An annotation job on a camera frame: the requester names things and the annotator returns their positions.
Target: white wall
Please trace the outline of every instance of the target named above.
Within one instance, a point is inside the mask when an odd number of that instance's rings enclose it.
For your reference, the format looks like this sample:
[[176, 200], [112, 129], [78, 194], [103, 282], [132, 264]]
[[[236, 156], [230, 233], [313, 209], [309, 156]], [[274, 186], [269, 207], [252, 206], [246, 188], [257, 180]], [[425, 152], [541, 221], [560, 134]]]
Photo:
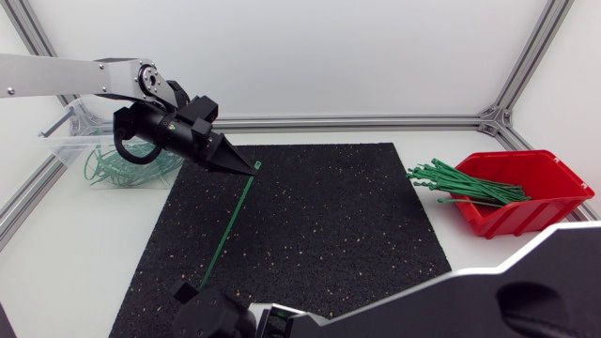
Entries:
[[[601, 2], [576, 0], [515, 107], [515, 127], [601, 194]], [[601, 198], [592, 206], [601, 212]]]
[[[29, 54], [4, 10], [0, 10], [0, 54]], [[0, 207], [50, 155], [38, 144], [37, 135], [62, 111], [54, 97], [0, 100]]]
[[30, 0], [59, 55], [148, 57], [222, 115], [476, 114], [546, 0]]

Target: bundle of zip ties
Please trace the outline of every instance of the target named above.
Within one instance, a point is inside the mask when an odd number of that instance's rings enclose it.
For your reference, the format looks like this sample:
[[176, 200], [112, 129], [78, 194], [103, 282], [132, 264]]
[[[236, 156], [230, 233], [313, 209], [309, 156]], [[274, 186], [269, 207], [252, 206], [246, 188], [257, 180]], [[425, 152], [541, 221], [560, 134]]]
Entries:
[[466, 175], [452, 166], [434, 159], [432, 164], [418, 164], [408, 169], [407, 178], [428, 179], [431, 182], [413, 182], [414, 186], [450, 192], [471, 199], [439, 199], [440, 203], [474, 203], [490, 207], [503, 207], [514, 202], [529, 201], [521, 186], [480, 179]]
[[[128, 150], [135, 156], [143, 157], [153, 148], [152, 144], [139, 144], [131, 145]], [[84, 177], [93, 180], [90, 185], [106, 181], [120, 188], [138, 187], [164, 177], [178, 169], [183, 162], [184, 159], [178, 155], [163, 151], [150, 164], [134, 164], [123, 159], [115, 150], [102, 152], [97, 146], [85, 160]]]

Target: black cable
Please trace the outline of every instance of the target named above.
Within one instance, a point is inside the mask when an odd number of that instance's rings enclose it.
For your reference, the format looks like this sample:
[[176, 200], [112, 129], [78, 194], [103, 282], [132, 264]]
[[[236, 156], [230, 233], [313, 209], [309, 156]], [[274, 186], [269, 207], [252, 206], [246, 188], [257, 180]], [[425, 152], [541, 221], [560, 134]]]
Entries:
[[131, 163], [134, 163], [134, 164], [149, 164], [152, 161], [154, 161], [159, 156], [159, 154], [161, 154], [161, 147], [155, 146], [154, 149], [152, 149], [152, 151], [150, 151], [144, 157], [137, 157], [135, 155], [132, 155], [123, 146], [123, 137], [125, 136], [125, 133], [126, 133], [125, 129], [119, 128], [115, 131], [115, 137], [114, 137], [116, 152], [118, 152], [119, 155], [121, 155], [121, 157], [124, 158], [125, 160], [130, 161]]

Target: robotic arm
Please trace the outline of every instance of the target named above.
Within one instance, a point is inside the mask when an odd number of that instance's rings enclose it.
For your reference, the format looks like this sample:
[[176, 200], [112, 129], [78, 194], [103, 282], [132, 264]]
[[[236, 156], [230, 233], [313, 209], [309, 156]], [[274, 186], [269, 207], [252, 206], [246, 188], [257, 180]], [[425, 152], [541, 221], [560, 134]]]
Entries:
[[[223, 136], [212, 131], [218, 105], [207, 97], [192, 100], [175, 81], [166, 81], [148, 59], [97, 61], [0, 54], [0, 98], [94, 94], [131, 100], [114, 115], [117, 152], [127, 161], [147, 164], [162, 149], [210, 171], [254, 175], [254, 167]], [[156, 147], [136, 157], [123, 146], [138, 136]]]

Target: aluminum frame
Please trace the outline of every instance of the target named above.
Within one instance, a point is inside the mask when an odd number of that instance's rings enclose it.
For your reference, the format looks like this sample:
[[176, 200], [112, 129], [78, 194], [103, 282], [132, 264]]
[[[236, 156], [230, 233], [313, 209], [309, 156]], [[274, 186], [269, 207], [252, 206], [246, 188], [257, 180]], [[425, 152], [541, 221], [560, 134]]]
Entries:
[[[31, 54], [57, 56], [27, 0], [0, 0], [7, 15]], [[532, 149], [514, 128], [513, 108], [557, 34], [574, 0], [547, 0], [532, 34], [498, 98], [487, 109], [473, 115], [387, 115], [318, 116], [274, 118], [221, 118], [217, 131], [480, 131], [489, 134], [508, 150]], [[63, 104], [73, 96], [58, 97]], [[43, 195], [65, 171], [54, 156], [0, 210], [0, 251]], [[583, 204], [568, 219], [595, 221], [599, 215]]]

